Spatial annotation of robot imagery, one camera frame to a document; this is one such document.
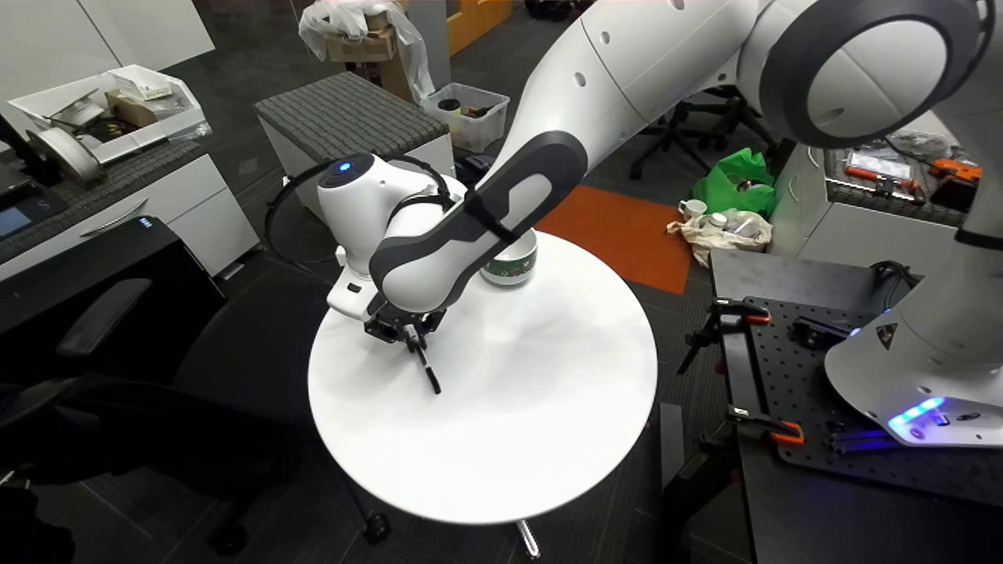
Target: robotic arm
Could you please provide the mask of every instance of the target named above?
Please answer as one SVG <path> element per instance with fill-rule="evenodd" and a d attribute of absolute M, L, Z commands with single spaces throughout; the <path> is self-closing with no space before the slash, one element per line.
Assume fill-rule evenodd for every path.
<path fill-rule="evenodd" d="M 902 414 L 938 399 L 1003 417 L 1003 380 L 990 376 L 1003 364 L 995 342 L 1003 312 L 987 307 L 1003 305 L 1000 3 L 598 0 L 534 68 L 511 136 L 474 192 L 461 194 L 448 181 L 435 190 L 429 176 L 375 156 L 333 164 L 320 202 L 347 251 L 343 280 L 350 284 L 338 284 L 330 301 L 362 318 L 373 314 L 373 294 L 412 318 L 444 312 L 486 262 L 560 205 L 597 164 L 705 86 L 738 86 L 781 136 L 816 149 L 886 136 L 956 93 L 941 120 L 987 164 L 959 235 L 959 264 L 927 280 L 917 291 L 923 301 L 902 301 L 893 321 L 834 348 L 829 373 L 853 408 L 901 443 L 959 444 L 959 437 L 930 443 L 912 434 L 917 417 Z M 982 335 L 959 332 L 967 314 L 974 314 Z M 874 328 L 882 322 L 893 322 L 901 340 L 886 345 L 886 332 Z M 987 434 L 953 434 L 987 444 Z"/>

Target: white box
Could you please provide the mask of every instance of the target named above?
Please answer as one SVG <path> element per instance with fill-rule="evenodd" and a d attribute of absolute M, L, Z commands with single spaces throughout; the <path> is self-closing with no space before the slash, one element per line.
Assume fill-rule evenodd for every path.
<path fill-rule="evenodd" d="M 157 146 L 162 138 L 188 136 L 188 131 L 195 131 L 195 128 L 201 128 L 208 123 L 201 103 L 195 101 L 195 93 L 188 90 L 186 82 L 178 82 L 173 77 L 162 77 L 162 73 L 153 73 L 153 77 L 171 82 L 178 111 L 173 115 L 162 115 L 162 120 L 157 120 L 157 123 L 150 123 L 150 125 L 146 125 L 146 128 L 137 128 L 133 136 L 108 140 L 108 146 L 92 146 L 87 140 L 84 149 L 101 164 L 119 161 L 119 156 L 136 155 L 136 151 L 142 151 L 149 146 Z M 35 128 L 49 128 L 53 125 L 49 115 L 58 115 L 59 111 L 71 106 L 76 101 L 82 101 L 82 97 L 87 97 L 95 90 L 119 90 L 115 68 L 101 73 L 101 77 L 87 77 L 87 79 L 80 79 L 80 82 L 66 82 L 66 86 L 48 89 L 48 90 L 35 90 L 35 93 L 24 93 L 24 97 L 16 97 L 16 101 L 10 101 L 10 106 L 24 114 Z"/>
<path fill-rule="evenodd" d="M 459 101 L 461 111 L 442 111 L 442 101 Z M 429 97 L 429 115 L 448 125 L 456 149 L 486 151 L 504 136 L 509 125 L 509 97 L 461 82 L 448 82 Z"/>

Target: orange mat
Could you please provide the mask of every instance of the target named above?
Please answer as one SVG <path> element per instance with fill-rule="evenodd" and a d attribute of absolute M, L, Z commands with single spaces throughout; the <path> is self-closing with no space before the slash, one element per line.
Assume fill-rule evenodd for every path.
<path fill-rule="evenodd" d="M 691 247 L 664 232 L 672 220 L 673 207 L 579 186 L 540 230 L 592 251 L 636 286 L 685 294 Z"/>

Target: black office chair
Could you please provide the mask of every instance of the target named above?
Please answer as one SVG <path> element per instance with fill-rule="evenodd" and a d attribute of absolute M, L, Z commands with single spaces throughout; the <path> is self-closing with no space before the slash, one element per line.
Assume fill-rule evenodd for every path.
<path fill-rule="evenodd" d="M 714 115 L 714 123 L 693 125 L 693 115 Z M 702 97 L 682 101 L 658 128 L 650 128 L 650 136 L 658 138 L 629 164 L 629 179 L 644 179 L 647 161 L 672 149 L 682 149 L 702 174 L 711 174 L 702 151 L 723 151 L 741 125 L 757 131 L 764 140 L 764 151 L 773 151 L 779 140 L 764 131 L 741 89 L 709 89 Z"/>
<path fill-rule="evenodd" d="M 66 332 L 58 356 L 87 357 L 127 318 L 142 318 L 150 280 L 124 280 Z M 246 546 L 237 516 L 256 492 L 293 478 L 306 440 L 306 356 L 325 286 L 270 264 L 195 340 L 173 384 L 70 376 L 0 389 L 0 478 L 80 482 L 153 466 L 229 499 L 210 537 L 221 554 Z"/>

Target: gray floor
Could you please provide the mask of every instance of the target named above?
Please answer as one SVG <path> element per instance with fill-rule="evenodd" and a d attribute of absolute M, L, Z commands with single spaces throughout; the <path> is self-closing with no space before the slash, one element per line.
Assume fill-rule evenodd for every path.
<path fill-rule="evenodd" d="M 295 16 L 304 0 L 195 0 L 205 14 L 218 55 L 178 68 L 201 97 L 218 136 L 213 161 L 246 205 L 254 226 L 279 190 L 279 164 L 256 128 L 250 103 L 316 82 L 335 68 L 315 64 L 295 37 Z M 534 22 L 522 11 L 514 19 L 456 57 L 456 79 L 511 93 L 560 26 Z M 601 164 L 585 181 L 612 192 L 677 205 L 691 194 L 700 169 L 682 155 L 658 155 L 644 181 L 626 179 L 629 161 L 652 138 L 636 138 Z M 279 218 L 279 244 L 299 262 L 325 264 L 333 243 L 304 210 Z M 685 297 L 632 290 L 644 301 L 658 342 L 662 399 L 686 404 L 686 444 L 711 434 L 720 421 L 723 380 L 705 356 L 686 380 L 673 376 L 685 357 L 685 335 L 702 322 L 711 297 L 709 277 L 693 266 Z M 711 525 L 700 533 L 702 562 L 741 562 L 743 521 L 741 499 L 728 497 Z M 225 505 L 186 492 L 153 478 L 129 474 L 92 481 L 71 488 L 45 492 L 45 516 L 76 529 L 80 564 L 210 564 L 221 562 L 208 546 L 208 529 Z M 320 456 L 306 453 L 299 481 L 267 492 L 248 515 L 250 542 L 233 557 L 237 564 L 267 562 L 325 562 L 325 564 L 522 564 L 527 562 L 514 528 L 440 528 L 386 508 L 395 537 L 383 546 L 362 540 L 357 521 L 343 486 L 323 474 Z M 644 434 L 629 457 L 579 502 L 534 521 L 545 562 L 568 564 L 650 564 L 658 546 L 658 440 Z"/>

